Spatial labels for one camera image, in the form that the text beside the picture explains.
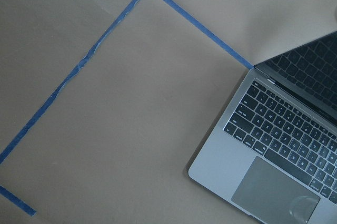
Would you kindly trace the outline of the grey laptop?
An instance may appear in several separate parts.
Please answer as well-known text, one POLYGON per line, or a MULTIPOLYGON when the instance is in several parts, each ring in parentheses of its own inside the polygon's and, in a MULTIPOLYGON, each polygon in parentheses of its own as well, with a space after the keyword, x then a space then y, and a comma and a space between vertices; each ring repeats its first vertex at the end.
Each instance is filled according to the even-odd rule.
POLYGON ((336 33, 255 65, 187 173, 261 223, 336 223, 336 33))

